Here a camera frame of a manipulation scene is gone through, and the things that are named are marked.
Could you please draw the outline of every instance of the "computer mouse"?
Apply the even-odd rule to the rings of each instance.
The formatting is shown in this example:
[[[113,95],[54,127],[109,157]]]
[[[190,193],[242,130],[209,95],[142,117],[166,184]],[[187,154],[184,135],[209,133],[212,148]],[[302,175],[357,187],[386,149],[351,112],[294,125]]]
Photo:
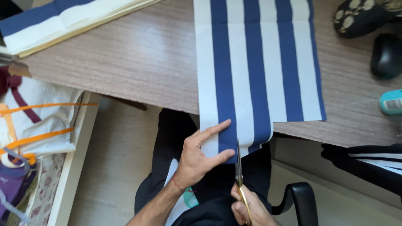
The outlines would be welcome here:
[[[374,41],[371,72],[381,79],[402,73],[402,39],[395,34],[380,34]]]

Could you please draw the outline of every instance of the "blue stripe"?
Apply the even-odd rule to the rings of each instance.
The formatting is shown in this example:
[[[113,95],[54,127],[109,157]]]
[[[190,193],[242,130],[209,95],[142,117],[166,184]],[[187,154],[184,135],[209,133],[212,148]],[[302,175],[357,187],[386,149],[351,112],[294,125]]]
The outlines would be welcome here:
[[[275,0],[287,121],[304,121],[290,0]]]
[[[320,71],[320,65],[318,64],[317,44],[316,44],[316,37],[314,35],[315,34],[314,23],[313,23],[314,8],[313,8],[313,3],[311,0],[308,0],[308,6],[310,9],[309,23],[310,23],[310,33],[311,33],[311,46],[313,48],[314,67],[316,68],[318,101],[320,102],[320,110],[321,110],[322,120],[326,120],[327,118],[326,118],[326,114],[325,114],[324,100],[322,99],[321,71]]]
[[[58,16],[68,8],[93,1],[94,0],[55,0],[44,6],[24,11],[0,21],[0,30],[3,37],[6,37],[32,25],[39,24],[51,17]]]
[[[230,126],[219,133],[219,152],[221,152],[228,148],[237,149],[226,0],[211,0],[211,19],[218,119],[219,123],[227,119],[232,120]],[[226,163],[236,163],[236,161],[237,155],[231,157]]]
[[[260,145],[267,142],[271,136],[271,121],[269,119],[267,89],[265,86],[260,6],[258,0],[244,0],[243,3],[248,76],[254,116],[254,141],[248,148],[248,152],[251,153],[260,149]]]

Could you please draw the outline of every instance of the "right hand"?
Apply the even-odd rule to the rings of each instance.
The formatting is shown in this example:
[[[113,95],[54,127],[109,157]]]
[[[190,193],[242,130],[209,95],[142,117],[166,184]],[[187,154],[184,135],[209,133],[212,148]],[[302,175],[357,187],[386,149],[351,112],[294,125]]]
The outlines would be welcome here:
[[[257,194],[251,192],[245,185],[242,186],[242,189],[246,196],[248,207],[250,208],[253,226],[278,226],[279,224],[265,208]],[[247,207],[241,202],[236,183],[232,187],[230,194],[237,200],[232,204],[234,218],[239,225],[245,225],[246,221],[249,220]]]

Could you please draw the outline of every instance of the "scissors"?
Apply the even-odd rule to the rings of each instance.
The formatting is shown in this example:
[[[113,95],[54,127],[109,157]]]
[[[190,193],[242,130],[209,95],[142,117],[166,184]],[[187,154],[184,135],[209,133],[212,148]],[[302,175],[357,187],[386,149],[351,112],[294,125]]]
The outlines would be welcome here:
[[[246,221],[246,224],[248,226],[252,226],[250,208],[248,207],[246,196],[244,195],[244,192],[242,189],[243,175],[242,175],[242,159],[240,157],[239,138],[237,138],[236,185],[237,185],[237,191],[239,192],[239,195],[240,195],[240,200],[242,201],[242,203],[244,203],[246,205],[246,208],[247,208],[249,221]]]

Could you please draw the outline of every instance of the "table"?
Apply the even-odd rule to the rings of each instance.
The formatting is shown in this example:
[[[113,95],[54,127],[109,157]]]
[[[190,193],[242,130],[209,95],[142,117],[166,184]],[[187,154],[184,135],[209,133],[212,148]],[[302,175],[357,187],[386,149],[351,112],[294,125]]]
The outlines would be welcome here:
[[[402,76],[371,75],[378,32],[337,37],[332,17],[342,1],[313,0],[328,120],[274,123],[274,131],[345,147],[400,143],[400,123],[381,113],[378,98],[401,88]],[[198,113],[191,0],[162,0],[21,61],[40,80]]]

